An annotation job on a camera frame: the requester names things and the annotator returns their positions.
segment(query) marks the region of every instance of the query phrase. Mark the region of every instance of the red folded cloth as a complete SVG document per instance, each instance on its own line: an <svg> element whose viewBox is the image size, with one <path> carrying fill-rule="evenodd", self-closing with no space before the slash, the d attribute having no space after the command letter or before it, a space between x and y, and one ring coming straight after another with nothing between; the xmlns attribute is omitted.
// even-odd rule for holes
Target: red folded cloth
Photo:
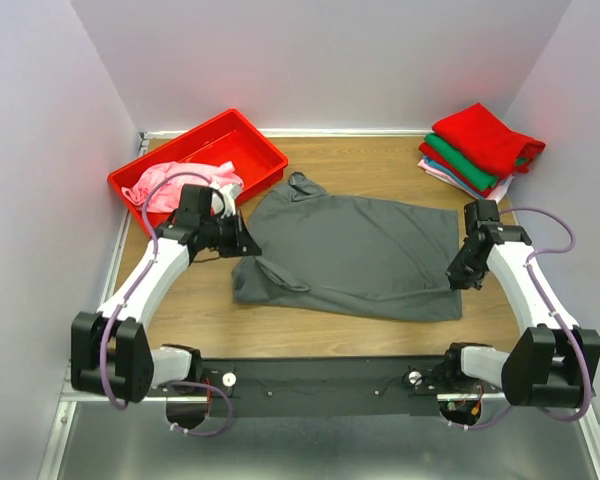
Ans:
<svg viewBox="0 0 600 480"><path fill-rule="evenodd" d="M526 173L529 163L544 150L544 142L509 130L481 104L443 118L433 126L440 135L481 170L505 178ZM516 166L518 158L528 161Z"/></svg>
<svg viewBox="0 0 600 480"><path fill-rule="evenodd" d="M473 190L476 193L479 193L480 195L482 195L484 197L489 196L489 194L491 193L491 191L495 188L495 187L489 187L489 188L485 188L484 190L478 190L476 187L473 186L473 184L469 180L467 180L467 178L464 175L462 175L458 170L456 170L453 167L453 165L451 165L449 162L447 162L428 143L422 142L420 144L420 146L418 147L418 150L420 150L424 155L426 155L427 157L429 157L431 160L434 160L435 162L437 162L440 165L442 165L444 168L446 168L448 170L451 170L454 173L454 175L456 177L458 177L460 180L462 180L468 187L470 187L471 190Z"/></svg>

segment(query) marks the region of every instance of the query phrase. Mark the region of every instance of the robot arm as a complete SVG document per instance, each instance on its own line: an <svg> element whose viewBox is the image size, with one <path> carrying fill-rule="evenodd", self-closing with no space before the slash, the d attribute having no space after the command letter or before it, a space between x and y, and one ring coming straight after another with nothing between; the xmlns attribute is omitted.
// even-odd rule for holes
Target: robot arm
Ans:
<svg viewBox="0 0 600 480"><path fill-rule="evenodd" d="M527 259L534 251L531 240L522 227L500 223L495 202L468 204L465 228L465 243L447 270L451 287L480 289L490 270L513 308L521 338L511 354L484 345L453 344L445 355L444 375L495 385L512 405L579 407L583 401L582 375L556 314L584 353L591 381L600 358L597 332L578 326L556 298L535 258L529 263L538 286L533 283L527 271ZM540 291L553 305L553 312Z"/></svg>
<svg viewBox="0 0 600 480"><path fill-rule="evenodd" d="M157 243L149 243L125 283L96 313L80 313L75 318L71 327L74 389L103 394L100 341L105 324L119 306L111 335L115 350L107 354L107 373L116 398L139 402L152 386L173 380L200 381L198 350L180 345L150 350L145 332L165 294L198 252L209 248L221 257L262 253L235 208L232 192L220 190L223 211L211 215L214 192L209 187L185 185L178 209L158 227ZM134 293L127 299L130 289Z"/></svg>

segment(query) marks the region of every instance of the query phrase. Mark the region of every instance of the screw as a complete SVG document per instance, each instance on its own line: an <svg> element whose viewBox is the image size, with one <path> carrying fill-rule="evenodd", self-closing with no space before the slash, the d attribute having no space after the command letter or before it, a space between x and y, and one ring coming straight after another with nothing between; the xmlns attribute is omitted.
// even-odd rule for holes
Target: screw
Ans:
<svg viewBox="0 0 600 480"><path fill-rule="evenodd" d="M416 370L409 374L409 383L411 385L420 385L422 383L422 374Z"/></svg>

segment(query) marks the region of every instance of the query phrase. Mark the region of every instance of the green folded cloth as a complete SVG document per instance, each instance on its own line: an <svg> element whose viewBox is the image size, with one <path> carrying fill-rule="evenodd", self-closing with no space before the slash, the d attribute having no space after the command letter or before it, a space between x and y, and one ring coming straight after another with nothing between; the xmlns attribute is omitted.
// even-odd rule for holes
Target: green folded cloth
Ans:
<svg viewBox="0 0 600 480"><path fill-rule="evenodd" d="M450 165L460 172L471 184L478 190L486 190L489 187L495 187L500 180L498 177L483 172L476 167L467 157L453 148L435 133L430 133L424 137L424 141L440 154Z"/></svg>

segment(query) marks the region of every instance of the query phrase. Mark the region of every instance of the gray floor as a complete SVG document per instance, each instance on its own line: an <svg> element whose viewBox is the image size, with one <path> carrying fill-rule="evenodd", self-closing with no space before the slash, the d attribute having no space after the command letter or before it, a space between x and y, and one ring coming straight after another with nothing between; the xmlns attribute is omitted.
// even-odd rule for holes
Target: gray floor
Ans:
<svg viewBox="0 0 600 480"><path fill-rule="evenodd" d="M542 480L596 478L577 424L517 409L479 432L407 415L239 419L211 439L170 432L162 402L78 405L62 479Z"/></svg>

